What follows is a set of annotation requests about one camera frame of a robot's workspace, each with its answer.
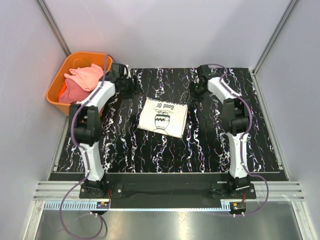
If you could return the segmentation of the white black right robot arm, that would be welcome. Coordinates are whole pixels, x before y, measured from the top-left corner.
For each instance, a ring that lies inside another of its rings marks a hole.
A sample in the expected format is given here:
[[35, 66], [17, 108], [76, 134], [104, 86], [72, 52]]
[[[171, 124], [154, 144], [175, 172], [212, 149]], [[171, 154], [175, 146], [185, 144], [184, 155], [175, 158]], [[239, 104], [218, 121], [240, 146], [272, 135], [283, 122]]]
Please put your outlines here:
[[201, 102], [204, 94], [214, 94], [222, 103], [221, 124], [227, 133], [230, 151], [230, 167], [225, 192], [232, 198], [239, 198], [250, 188], [247, 164], [247, 139], [252, 126], [249, 99], [233, 90], [224, 81], [227, 69], [222, 76], [216, 76], [208, 64], [196, 68], [197, 78], [190, 83], [191, 101]]

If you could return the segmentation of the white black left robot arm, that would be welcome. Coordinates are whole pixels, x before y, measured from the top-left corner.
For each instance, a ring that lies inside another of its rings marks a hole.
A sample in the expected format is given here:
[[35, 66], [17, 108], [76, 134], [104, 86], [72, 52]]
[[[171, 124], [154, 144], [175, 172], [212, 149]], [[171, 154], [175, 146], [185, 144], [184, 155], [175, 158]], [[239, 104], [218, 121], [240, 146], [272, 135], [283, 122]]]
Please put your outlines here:
[[106, 173], [102, 167], [99, 141], [103, 136], [100, 112], [116, 93], [132, 98], [142, 92], [138, 78], [130, 73], [128, 65], [112, 63], [96, 88], [80, 103], [69, 108], [69, 130], [73, 143], [78, 147], [84, 163], [84, 179], [79, 182], [83, 193], [103, 198], [108, 193]]

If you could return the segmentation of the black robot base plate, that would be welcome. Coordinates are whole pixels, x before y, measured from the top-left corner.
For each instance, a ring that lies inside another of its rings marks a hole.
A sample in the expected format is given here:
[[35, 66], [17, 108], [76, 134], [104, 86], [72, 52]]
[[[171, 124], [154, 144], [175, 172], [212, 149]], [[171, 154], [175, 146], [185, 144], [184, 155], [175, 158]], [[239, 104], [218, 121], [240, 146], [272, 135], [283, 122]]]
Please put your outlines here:
[[213, 209], [221, 200], [257, 198], [255, 187], [236, 195], [226, 192], [227, 173], [108, 173], [107, 193], [79, 191], [81, 199], [111, 200], [113, 209]]

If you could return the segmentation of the white green raglan t-shirt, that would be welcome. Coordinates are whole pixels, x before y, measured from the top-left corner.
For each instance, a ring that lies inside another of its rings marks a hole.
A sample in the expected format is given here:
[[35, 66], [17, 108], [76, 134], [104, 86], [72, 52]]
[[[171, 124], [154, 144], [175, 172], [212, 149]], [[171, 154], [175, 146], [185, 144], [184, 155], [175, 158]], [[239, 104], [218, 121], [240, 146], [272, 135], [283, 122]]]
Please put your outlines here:
[[138, 128], [175, 138], [182, 138], [188, 113], [186, 104], [148, 97], [139, 116]]

